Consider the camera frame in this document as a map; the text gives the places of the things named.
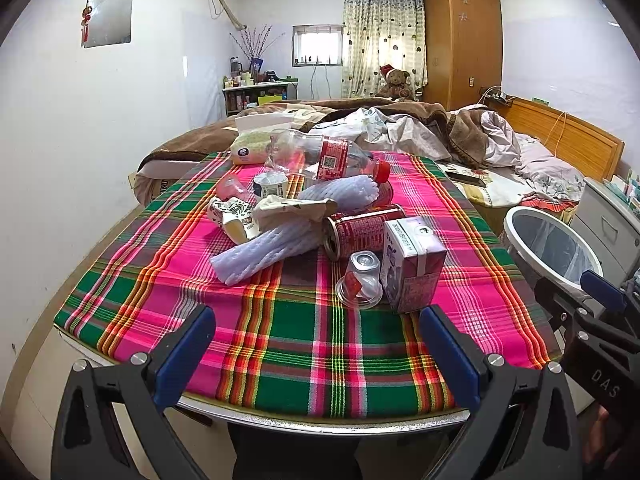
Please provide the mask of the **person right hand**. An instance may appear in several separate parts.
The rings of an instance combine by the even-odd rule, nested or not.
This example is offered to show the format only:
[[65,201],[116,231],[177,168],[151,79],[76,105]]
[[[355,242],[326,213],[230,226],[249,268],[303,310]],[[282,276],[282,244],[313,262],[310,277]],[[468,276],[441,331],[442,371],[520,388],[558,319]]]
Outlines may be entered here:
[[620,454],[620,438],[623,427],[603,407],[598,407],[594,420],[582,448],[582,460],[588,472],[605,470],[613,466]]

